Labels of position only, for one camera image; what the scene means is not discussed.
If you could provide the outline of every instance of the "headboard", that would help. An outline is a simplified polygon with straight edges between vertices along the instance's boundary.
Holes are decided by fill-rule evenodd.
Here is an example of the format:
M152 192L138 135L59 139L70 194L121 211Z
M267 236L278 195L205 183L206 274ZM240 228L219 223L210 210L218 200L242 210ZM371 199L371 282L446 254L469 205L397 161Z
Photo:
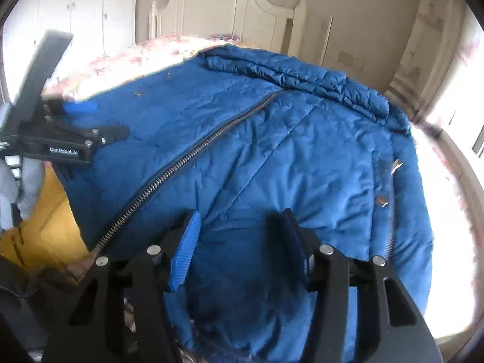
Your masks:
M306 24L306 0L294 9L267 0L169 0L163 9L153 1L149 39L169 33L234 34L258 48L282 52L288 21L292 20L287 54L298 56Z

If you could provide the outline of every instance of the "blue fabric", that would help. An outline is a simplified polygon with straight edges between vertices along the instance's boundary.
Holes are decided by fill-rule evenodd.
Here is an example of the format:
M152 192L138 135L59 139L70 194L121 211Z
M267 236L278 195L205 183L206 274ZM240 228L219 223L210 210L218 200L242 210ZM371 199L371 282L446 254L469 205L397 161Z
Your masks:
M89 168L56 165L93 248L158 171L282 90L173 175L106 249L129 258L159 241L187 209L200 213L186 283L166 299L178 340L211 363L301 357L315 296L287 260L278 217L285 208L321 242L362 260L384 254L394 227L392 263L425 310L432 232L403 112L342 72L225 46L94 96L98 110L72 122L128 124L129 138L100 149ZM395 159L403 166L391 175ZM377 196L389 205L378 206ZM351 289L345 361L355 334Z

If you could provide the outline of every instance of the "silver screw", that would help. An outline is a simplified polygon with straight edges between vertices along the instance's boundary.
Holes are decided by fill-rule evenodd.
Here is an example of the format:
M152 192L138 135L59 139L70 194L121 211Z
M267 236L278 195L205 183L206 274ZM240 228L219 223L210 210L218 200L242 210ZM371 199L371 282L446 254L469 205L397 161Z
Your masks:
M110 260L107 259L107 257L99 257L99 258L96 259L96 265L106 266L109 261Z
M329 244L321 244L321 246L319 246L319 251L325 255L331 255L335 252L335 249Z
M161 247L159 245L152 245L146 249L146 252L150 255L158 255L161 252Z
M380 255L375 255L373 258L371 258L371 261L372 261L372 262L373 262L375 265L380 266L380 267L385 266L385 264L387 263L387 262L385 261L385 258L384 258L384 257L382 257L382 256L380 256Z

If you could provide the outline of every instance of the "beige wall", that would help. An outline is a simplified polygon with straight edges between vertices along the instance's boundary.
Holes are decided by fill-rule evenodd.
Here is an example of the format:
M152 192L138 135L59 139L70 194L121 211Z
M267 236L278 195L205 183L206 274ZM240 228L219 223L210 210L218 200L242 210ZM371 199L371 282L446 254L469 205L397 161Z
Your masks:
M156 0L163 7L167 0ZM269 0L293 8L297 0ZM308 0L301 58L318 64L328 20L333 20L324 65L384 92L403 55L420 0ZM151 0L137 0L136 40L148 38Z

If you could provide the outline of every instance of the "gloved hand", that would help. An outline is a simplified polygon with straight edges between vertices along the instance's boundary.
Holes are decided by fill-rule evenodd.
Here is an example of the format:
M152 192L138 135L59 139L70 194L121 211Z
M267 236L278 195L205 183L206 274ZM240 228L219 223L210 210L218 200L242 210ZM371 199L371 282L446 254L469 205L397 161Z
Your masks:
M15 206L19 210L21 219L27 220L31 216L44 184L43 161L23 158L21 165L14 169L18 171L16 174L20 180L16 180L11 167L0 160L0 227L2 229L9 229L19 221L15 219Z

